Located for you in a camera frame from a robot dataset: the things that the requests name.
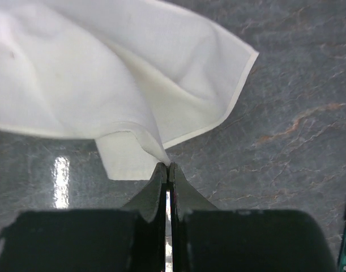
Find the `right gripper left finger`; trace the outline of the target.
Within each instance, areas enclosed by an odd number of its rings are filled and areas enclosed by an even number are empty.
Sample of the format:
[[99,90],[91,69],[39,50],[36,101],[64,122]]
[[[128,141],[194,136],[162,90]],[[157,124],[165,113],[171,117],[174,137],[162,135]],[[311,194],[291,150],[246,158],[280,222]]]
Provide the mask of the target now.
[[156,164],[149,182],[121,208],[138,214],[129,271],[165,271],[167,171]]

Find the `white cloth napkin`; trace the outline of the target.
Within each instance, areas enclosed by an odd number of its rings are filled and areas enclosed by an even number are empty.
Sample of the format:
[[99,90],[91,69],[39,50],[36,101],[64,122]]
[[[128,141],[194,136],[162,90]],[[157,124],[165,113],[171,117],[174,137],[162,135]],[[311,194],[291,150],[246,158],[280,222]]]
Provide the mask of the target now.
[[258,52],[164,1],[0,1],[0,131],[93,139],[112,180],[230,115]]

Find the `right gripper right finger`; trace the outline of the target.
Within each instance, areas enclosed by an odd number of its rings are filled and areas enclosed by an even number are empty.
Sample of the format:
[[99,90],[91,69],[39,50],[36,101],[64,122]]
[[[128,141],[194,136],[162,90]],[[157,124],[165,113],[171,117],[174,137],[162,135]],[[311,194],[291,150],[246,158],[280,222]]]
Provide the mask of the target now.
[[173,270],[183,271],[183,217],[194,210],[215,211],[218,208],[201,195],[186,179],[181,167],[172,163],[168,170],[170,213],[172,222]]

